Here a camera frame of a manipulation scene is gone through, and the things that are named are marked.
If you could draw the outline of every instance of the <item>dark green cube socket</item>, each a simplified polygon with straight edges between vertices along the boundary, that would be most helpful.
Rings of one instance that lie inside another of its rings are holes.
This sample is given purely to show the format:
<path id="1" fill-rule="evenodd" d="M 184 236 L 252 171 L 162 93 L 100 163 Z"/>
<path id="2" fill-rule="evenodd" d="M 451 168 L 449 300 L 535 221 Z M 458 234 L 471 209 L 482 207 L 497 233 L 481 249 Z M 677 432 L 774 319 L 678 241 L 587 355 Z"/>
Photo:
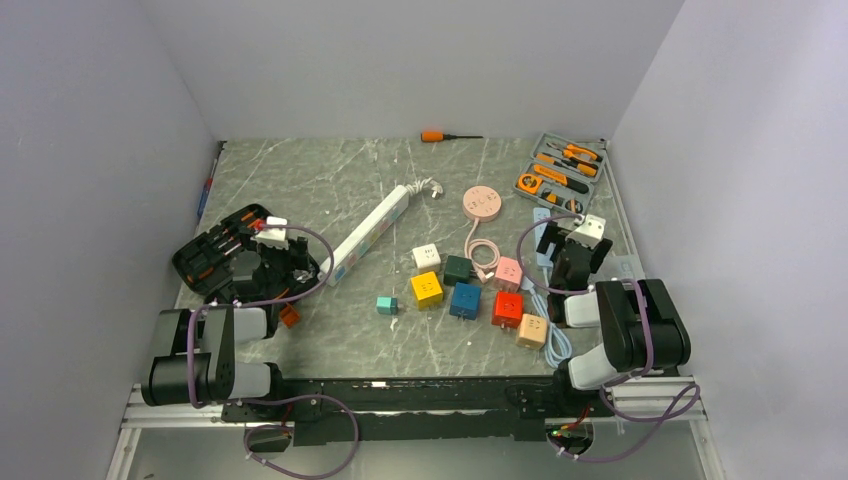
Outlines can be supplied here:
<path id="1" fill-rule="evenodd" d="M 472 268 L 471 260 L 465 257 L 448 255 L 448 261 L 445 263 L 445 275 L 442 280 L 445 285 L 450 286 L 456 285 L 456 282 L 470 283 Z"/>

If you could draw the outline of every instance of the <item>white wall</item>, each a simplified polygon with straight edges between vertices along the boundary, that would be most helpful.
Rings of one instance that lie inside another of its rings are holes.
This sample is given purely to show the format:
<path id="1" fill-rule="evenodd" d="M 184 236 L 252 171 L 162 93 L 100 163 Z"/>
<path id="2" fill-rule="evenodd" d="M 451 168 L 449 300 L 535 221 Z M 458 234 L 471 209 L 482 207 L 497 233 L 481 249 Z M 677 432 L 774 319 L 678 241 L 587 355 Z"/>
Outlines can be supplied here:
<path id="1" fill-rule="evenodd" d="M 0 4 L 0 476 L 103 478 L 214 141 L 135 0 Z"/>
<path id="2" fill-rule="evenodd" d="M 683 0 L 143 0 L 215 135 L 609 136 Z"/>
<path id="3" fill-rule="evenodd" d="M 729 474 L 846 478 L 848 4 L 688 0 L 613 137 Z"/>

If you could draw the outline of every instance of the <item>blue cube socket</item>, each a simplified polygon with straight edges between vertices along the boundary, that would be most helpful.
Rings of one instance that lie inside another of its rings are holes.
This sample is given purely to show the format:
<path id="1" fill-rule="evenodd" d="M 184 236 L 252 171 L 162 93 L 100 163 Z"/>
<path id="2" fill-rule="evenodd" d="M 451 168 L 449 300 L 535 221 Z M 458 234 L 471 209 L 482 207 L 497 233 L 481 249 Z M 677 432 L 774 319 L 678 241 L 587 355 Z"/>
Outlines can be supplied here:
<path id="1" fill-rule="evenodd" d="M 457 282 L 453 287 L 451 297 L 450 314 L 455 317 L 477 320 L 477 312 L 480 310 L 480 287 Z"/>
<path id="2" fill-rule="evenodd" d="M 377 297 L 377 313 L 382 313 L 383 315 L 397 314 L 397 298 Z"/>

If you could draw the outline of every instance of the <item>red cube socket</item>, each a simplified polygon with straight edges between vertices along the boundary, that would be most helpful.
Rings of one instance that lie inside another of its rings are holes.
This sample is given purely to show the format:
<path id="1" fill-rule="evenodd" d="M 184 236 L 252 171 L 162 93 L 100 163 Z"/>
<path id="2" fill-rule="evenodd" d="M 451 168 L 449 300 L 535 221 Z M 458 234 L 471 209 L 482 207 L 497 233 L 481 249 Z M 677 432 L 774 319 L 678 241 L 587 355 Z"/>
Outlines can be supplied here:
<path id="1" fill-rule="evenodd" d="M 518 328 L 524 314 L 524 298 L 519 293 L 498 292 L 492 309 L 492 325 Z"/>

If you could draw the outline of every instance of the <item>pink round power strip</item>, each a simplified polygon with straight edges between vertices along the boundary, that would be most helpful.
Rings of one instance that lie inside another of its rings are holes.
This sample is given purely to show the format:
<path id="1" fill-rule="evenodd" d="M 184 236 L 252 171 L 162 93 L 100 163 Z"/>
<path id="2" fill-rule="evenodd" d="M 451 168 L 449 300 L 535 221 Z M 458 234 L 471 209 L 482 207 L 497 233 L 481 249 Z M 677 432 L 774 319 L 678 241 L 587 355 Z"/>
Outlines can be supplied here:
<path id="1" fill-rule="evenodd" d="M 480 223 L 491 222 L 501 211 L 501 196 L 491 187 L 478 185 L 471 187 L 462 196 L 462 211 L 471 220 Z"/>

